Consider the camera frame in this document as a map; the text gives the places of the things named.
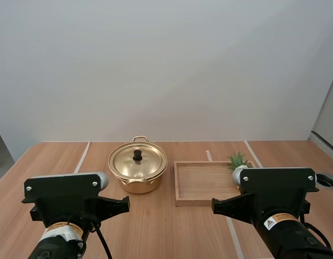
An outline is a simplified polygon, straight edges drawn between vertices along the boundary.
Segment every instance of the green plant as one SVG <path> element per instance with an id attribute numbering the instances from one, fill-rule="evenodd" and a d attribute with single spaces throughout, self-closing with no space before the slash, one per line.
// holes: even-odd
<path id="1" fill-rule="evenodd" d="M 231 160 L 231 163 L 229 164 L 229 168 L 234 170 L 238 166 L 252 167 L 251 165 L 247 165 L 248 160 L 243 162 L 243 157 L 244 156 L 245 155 L 241 155 L 240 152 L 238 152 L 237 155 L 234 153 L 232 156 L 228 156 L 227 158 L 229 158 Z"/>

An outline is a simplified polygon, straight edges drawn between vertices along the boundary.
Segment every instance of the screw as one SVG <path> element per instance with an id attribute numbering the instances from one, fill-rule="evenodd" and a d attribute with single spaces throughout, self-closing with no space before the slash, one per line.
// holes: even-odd
<path id="1" fill-rule="evenodd" d="M 44 251 L 38 256 L 38 258 L 39 259 L 49 259 L 50 258 L 50 252 L 49 251 Z"/>

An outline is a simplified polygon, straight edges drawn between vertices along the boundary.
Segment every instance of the white tape line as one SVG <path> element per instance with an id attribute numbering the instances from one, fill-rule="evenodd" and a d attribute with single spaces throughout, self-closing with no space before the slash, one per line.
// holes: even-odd
<path id="1" fill-rule="evenodd" d="M 247 148 L 249 149 L 250 153 L 252 154 L 253 158 L 255 159 L 257 165 L 258 165 L 259 167 L 263 167 L 262 164 L 260 163 L 259 159 L 258 159 L 257 156 L 255 155 L 254 151 L 253 151 L 252 148 L 250 147 L 248 141 L 245 140 L 244 143 L 246 144 Z"/>
<path id="2" fill-rule="evenodd" d="M 82 156 L 81 156 L 81 158 L 80 158 L 80 161 L 78 162 L 78 165 L 77 165 L 77 167 L 75 168 L 75 171 L 74 171 L 75 174 L 77 174 L 77 173 L 79 172 L 80 167 L 81 167 L 81 165 L 82 165 L 82 162 L 85 160 L 85 157 L 86 157 L 87 151 L 89 150 L 89 147 L 90 147 L 90 143 L 91 143 L 90 141 L 87 143 L 87 146 L 86 146 L 86 148 L 85 148 L 85 150 L 84 150 L 84 153 L 82 154 Z"/>
<path id="3" fill-rule="evenodd" d="M 209 150 L 206 150 L 208 161 L 213 161 Z"/>
<path id="4" fill-rule="evenodd" d="M 208 161 L 213 161 L 209 150 L 206 150 L 206 153 L 207 153 Z M 240 241 L 238 240 L 238 236 L 236 233 L 235 226 L 233 225 L 232 219 L 230 217 L 226 217 L 226 220 L 227 220 L 227 224 L 229 226 L 230 232 L 231 232 L 233 243 L 236 248 L 237 257 L 238 257 L 238 259 L 244 259 L 243 251 L 242 251 L 242 248 L 240 245 Z"/>

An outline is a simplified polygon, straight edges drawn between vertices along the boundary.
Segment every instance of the black cable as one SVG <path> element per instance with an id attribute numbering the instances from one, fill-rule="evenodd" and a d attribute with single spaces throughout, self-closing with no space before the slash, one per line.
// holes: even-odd
<path id="1" fill-rule="evenodd" d="M 70 217 L 68 218 L 68 220 L 67 220 L 67 224 L 68 224 L 68 225 L 69 225 L 69 223 L 70 223 L 70 219 L 71 219 L 72 217 L 74 217 L 75 215 L 80 216 L 80 217 L 84 217 L 84 218 L 86 218 L 86 219 L 92 221 L 93 229 L 91 230 L 91 233 L 97 232 L 98 237 L 99 237 L 99 239 L 100 239 L 100 241 L 101 241 L 101 243 L 102 243 L 102 245 L 103 245 L 103 247 L 104 247 L 104 249 L 105 249 L 105 252 L 106 252 L 107 258 L 108 258 L 108 259 L 112 259 L 112 256 L 111 256 L 111 253 L 110 253 L 110 250 L 109 250 L 109 248 L 108 248 L 108 246 L 107 246 L 107 243 L 106 243 L 106 241 L 105 241 L 105 239 L 104 239 L 104 237 L 103 237 L 103 235 L 102 235 L 102 233 L 101 233 L 101 231 L 100 231 L 100 229 L 99 229 L 100 226 L 101 226 L 101 222 L 100 222 L 100 220 L 99 220 L 96 216 L 91 215 L 91 214 L 86 213 L 86 212 L 75 212 L 75 213 L 73 213 L 72 215 L 70 215 Z M 83 247 L 83 253 L 82 253 L 82 255 L 83 255 L 83 254 L 85 253 L 85 251 L 86 251 L 86 243 L 83 242 L 83 244 L 84 244 L 84 247 Z"/>
<path id="2" fill-rule="evenodd" d="M 312 224 L 310 223 L 305 223 L 305 227 L 306 228 L 310 228 L 312 231 L 314 231 L 322 240 L 323 242 L 325 243 L 325 245 L 328 247 L 328 248 L 332 248 L 330 246 L 330 243 L 328 242 L 327 238 L 321 233 L 321 231 L 319 231 L 317 228 L 315 228 Z"/>
<path id="3" fill-rule="evenodd" d="M 325 243 L 325 245 L 328 247 L 328 248 L 332 248 L 330 246 L 330 243 L 329 241 L 327 240 L 327 238 L 321 233 L 321 231 L 319 231 L 317 228 L 315 228 L 312 224 L 310 223 L 306 223 L 305 222 L 305 219 L 304 219 L 304 213 L 301 213 L 300 214 L 300 220 L 301 220 L 301 223 L 307 228 L 307 229 L 311 229 L 312 231 L 314 231 L 322 240 L 323 242 Z"/>
<path id="4" fill-rule="evenodd" d="M 108 248 L 108 246 L 107 246 L 107 244 L 106 244 L 106 242 L 105 242 L 105 239 L 104 239 L 104 237 L 103 237 L 103 235 L 102 235 L 100 229 L 99 229 L 99 228 L 96 228 L 96 231 L 97 231 L 97 234 L 98 234 L 98 236 L 99 236 L 99 239 L 100 239 L 101 243 L 103 244 L 103 247 L 104 247 L 104 249 L 105 249 L 105 252 L 106 252 L 107 258 L 108 258 L 108 259 L 112 259 L 112 256 L 111 256 L 111 253 L 110 253 L 110 250 L 109 250 L 109 248 Z"/>

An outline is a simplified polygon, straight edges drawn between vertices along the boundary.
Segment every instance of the gold pot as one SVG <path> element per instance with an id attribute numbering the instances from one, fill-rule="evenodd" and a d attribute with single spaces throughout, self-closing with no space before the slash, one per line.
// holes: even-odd
<path id="1" fill-rule="evenodd" d="M 113 151 L 108 167 L 127 192 L 149 193 L 160 185 L 167 158 L 160 147 L 148 142 L 147 137 L 136 136 L 132 142 Z"/>

